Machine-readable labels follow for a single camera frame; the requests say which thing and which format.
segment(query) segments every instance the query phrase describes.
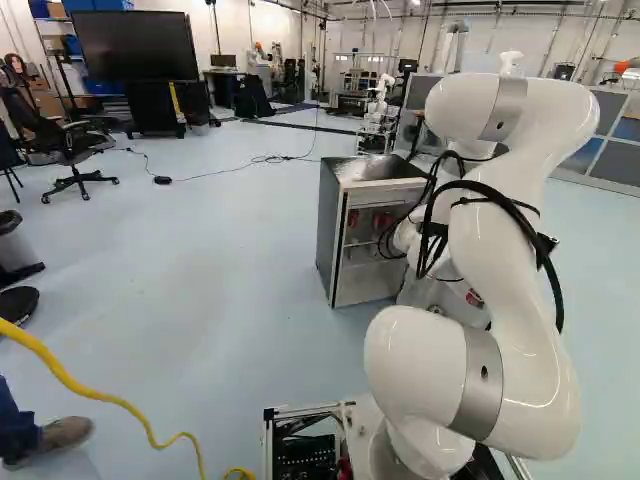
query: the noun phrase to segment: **trash can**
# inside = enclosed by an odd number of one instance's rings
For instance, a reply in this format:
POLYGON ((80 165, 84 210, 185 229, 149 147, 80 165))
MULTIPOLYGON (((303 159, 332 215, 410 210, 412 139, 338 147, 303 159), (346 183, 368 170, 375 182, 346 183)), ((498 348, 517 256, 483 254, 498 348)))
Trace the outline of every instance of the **trash can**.
POLYGON ((0 271, 12 273, 40 263, 18 228, 22 216, 15 210, 0 213, 0 271))

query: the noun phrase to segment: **yellow cable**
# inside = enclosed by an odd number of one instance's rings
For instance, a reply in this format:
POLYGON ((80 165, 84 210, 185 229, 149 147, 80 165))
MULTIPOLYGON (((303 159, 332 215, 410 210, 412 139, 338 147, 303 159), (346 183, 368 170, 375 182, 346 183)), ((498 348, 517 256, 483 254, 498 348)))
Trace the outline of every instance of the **yellow cable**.
POLYGON ((227 478, 229 478, 229 475, 231 475, 232 473, 239 473, 240 480, 256 480, 256 477, 253 473, 249 472, 248 470, 245 470, 242 467, 230 468, 229 470, 227 470, 227 473, 224 474, 224 477, 222 477, 222 480, 227 480, 227 478))
MULTIPOLYGON (((71 390, 73 393, 77 393, 78 395, 82 395, 83 397, 91 398, 93 400, 100 400, 101 402, 113 403, 114 405, 118 405, 129 411, 131 415, 136 417, 144 430, 147 432, 147 440, 149 444, 155 448, 156 450, 164 450, 165 448, 172 445, 178 438, 185 437, 191 440, 193 443, 193 447, 196 450, 196 456, 198 457, 198 470, 200 471, 200 480, 206 480, 204 474, 204 463, 202 462, 202 455, 200 454, 200 445, 198 444, 198 440, 189 432, 180 432, 171 437, 166 443, 158 443, 153 436, 153 430, 151 429, 151 425, 149 424, 149 420, 133 405, 131 405, 126 400, 122 398, 116 397, 115 395, 108 395, 106 393, 96 392, 95 390, 91 390, 84 385, 78 383, 71 375, 67 373, 62 364, 53 356, 53 354, 49 351, 47 347, 45 347, 42 342, 40 342, 33 335, 28 334, 21 328, 16 327, 10 322, 7 322, 4 318, 0 318, 0 333, 6 335, 12 340, 15 340, 23 347, 28 348, 33 353, 35 353, 40 359, 49 367, 51 373, 55 375, 55 377, 60 380, 60 382, 71 390)), ((232 469, 227 472, 227 475, 232 471, 239 471, 242 474, 246 475, 249 480, 254 480, 255 477, 242 468, 232 469)))

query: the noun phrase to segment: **black monitor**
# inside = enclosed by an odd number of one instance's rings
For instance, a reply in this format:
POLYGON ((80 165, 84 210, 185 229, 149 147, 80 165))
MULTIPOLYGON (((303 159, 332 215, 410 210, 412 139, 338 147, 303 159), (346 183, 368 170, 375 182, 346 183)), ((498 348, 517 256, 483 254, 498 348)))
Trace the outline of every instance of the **black monitor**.
POLYGON ((418 71, 418 61, 410 58, 401 58, 398 64, 398 71, 400 73, 411 73, 418 71))
POLYGON ((236 56, 235 55, 211 55, 212 67, 235 67, 236 56))
POLYGON ((71 14, 91 78, 197 80, 189 17, 183 12, 82 11, 71 14))

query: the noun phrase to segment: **computer monitor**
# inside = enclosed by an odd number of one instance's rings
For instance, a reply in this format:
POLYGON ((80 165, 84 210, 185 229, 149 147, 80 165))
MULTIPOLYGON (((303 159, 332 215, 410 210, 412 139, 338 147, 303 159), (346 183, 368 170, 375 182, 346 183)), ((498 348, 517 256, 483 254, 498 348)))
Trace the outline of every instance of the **computer monitor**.
POLYGON ((211 55, 212 67, 235 67, 236 56, 235 55, 211 55))
POLYGON ((424 110, 424 102, 431 89, 442 80, 443 75, 437 73, 412 73, 407 85, 403 110, 424 110))
POLYGON ((71 14, 89 76, 111 81, 197 80, 184 12, 79 11, 71 14))
POLYGON ((418 61, 410 58, 401 58, 398 63, 398 71, 400 73, 410 73, 418 71, 418 61))

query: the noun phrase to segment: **cardboard box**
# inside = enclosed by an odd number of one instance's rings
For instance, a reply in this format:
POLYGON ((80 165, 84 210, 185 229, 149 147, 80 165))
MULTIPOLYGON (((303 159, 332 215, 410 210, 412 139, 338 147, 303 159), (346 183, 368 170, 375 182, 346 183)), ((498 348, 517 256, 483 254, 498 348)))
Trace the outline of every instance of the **cardboard box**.
MULTIPOLYGON (((93 97, 73 97, 76 101, 76 105, 78 108, 88 108, 91 109, 96 107, 97 100, 93 97)), ((64 106, 67 108, 71 108, 71 100, 69 97, 63 97, 62 101, 64 102, 64 106)))
MULTIPOLYGON (((31 103, 29 94, 24 87, 19 88, 20 93, 24 96, 27 102, 31 103)), ((64 108, 62 104, 51 92, 49 91, 32 91, 31 95, 35 102, 35 106, 40 110, 40 115, 43 117, 59 117, 65 116, 64 108)))
POLYGON ((67 12, 64 10, 62 3, 47 2, 47 10, 51 18, 67 18, 67 12))
POLYGON ((64 50, 61 35, 42 35, 42 43, 46 50, 64 50))
POLYGON ((49 91, 49 84, 42 77, 36 77, 33 80, 29 80, 29 88, 31 91, 39 90, 39 91, 49 91))

